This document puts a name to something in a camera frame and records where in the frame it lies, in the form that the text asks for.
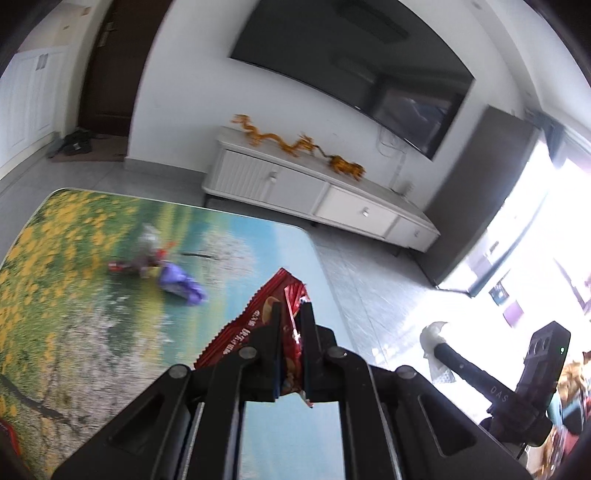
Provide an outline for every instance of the table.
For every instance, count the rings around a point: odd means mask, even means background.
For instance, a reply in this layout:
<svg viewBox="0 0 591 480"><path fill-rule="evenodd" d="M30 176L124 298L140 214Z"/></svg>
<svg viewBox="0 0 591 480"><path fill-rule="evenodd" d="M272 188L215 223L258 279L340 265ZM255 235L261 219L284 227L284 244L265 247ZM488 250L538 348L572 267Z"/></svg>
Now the table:
<svg viewBox="0 0 591 480"><path fill-rule="evenodd" d="M188 307L155 277L107 272L156 227L171 260L209 301ZM184 257L179 252L199 252ZM319 324L352 349L318 256L301 229L174 203L59 190L37 210L0 268L0 416L39 479L171 364L196 356L280 267L307 284ZM336 404L297 394L249 403L244 479L343 478Z"/></svg>

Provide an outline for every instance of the drawer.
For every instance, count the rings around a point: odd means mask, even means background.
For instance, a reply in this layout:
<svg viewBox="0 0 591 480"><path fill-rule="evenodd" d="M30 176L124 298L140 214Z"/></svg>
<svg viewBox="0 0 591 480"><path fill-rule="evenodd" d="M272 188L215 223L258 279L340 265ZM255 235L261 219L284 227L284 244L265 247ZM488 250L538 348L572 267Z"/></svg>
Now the drawer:
<svg viewBox="0 0 591 480"><path fill-rule="evenodd" d="M370 200L331 186L316 216L383 236L398 215Z"/></svg>
<svg viewBox="0 0 591 480"><path fill-rule="evenodd" d="M306 215L313 213L326 185L323 180L279 165L274 166L271 183L265 203Z"/></svg>
<svg viewBox="0 0 591 480"><path fill-rule="evenodd" d="M438 236L437 232L428 230L404 217L398 217L386 235L386 241L401 247L426 252Z"/></svg>

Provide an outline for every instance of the snack package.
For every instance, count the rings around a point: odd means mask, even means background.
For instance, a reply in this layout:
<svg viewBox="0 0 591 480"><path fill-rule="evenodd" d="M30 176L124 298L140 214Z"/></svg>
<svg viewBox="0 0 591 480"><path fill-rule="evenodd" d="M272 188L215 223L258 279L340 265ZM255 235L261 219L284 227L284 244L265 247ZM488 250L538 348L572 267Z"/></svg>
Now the snack package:
<svg viewBox="0 0 591 480"><path fill-rule="evenodd" d="M228 323L209 343L194 363L195 368L208 367L221 357L248 343L250 333L271 320L275 302L282 304L281 343L283 346L286 375L281 386L281 395L298 392L304 401L301 374L301 340L294 320L302 301L310 301L306 286L284 268L255 293L244 311Z"/></svg>
<svg viewBox="0 0 591 480"><path fill-rule="evenodd" d="M21 446L18 444L17 434L14 432L11 425L2 419L0 419L0 435L5 435L14 452L18 456L21 456Z"/></svg>

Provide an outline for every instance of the wall-mounted tv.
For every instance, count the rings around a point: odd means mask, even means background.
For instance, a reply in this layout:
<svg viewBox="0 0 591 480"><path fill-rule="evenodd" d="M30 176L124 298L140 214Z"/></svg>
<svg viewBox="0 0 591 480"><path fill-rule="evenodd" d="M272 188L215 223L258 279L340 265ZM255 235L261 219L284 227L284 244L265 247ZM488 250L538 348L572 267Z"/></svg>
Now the wall-mounted tv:
<svg viewBox="0 0 591 480"><path fill-rule="evenodd" d="M396 0L261 0L231 58L347 103L428 158L473 80L451 48Z"/></svg>

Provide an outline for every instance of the tv cabinet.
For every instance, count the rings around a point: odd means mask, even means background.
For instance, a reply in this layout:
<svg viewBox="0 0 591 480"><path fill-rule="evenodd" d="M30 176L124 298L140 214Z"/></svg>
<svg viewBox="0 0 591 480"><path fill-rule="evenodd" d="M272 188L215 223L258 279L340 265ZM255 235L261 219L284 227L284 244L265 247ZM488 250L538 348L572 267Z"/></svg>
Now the tv cabinet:
<svg viewBox="0 0 591 480"><path fill-rule="evenodd" d="M313 222L427 251L439 236L425 214L367 179L335 173L325 159L286 154L273 142L253 147L243 132L222 127L219 154L203 182L213 196L289 213Z"/></svg>

